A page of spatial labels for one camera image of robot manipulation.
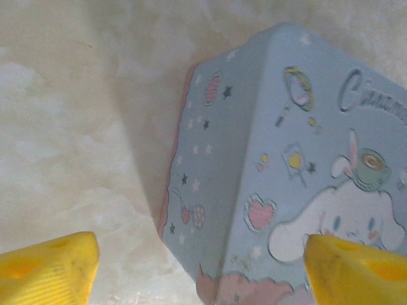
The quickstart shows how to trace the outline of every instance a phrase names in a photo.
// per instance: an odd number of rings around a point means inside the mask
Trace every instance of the marble surface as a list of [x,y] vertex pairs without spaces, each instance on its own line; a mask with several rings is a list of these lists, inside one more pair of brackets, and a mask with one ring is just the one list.
[[200,304],[156,233],[184,76],[288,20],[407,86],[405,0],[2,0],[0,252],[91,230],[89,304]]

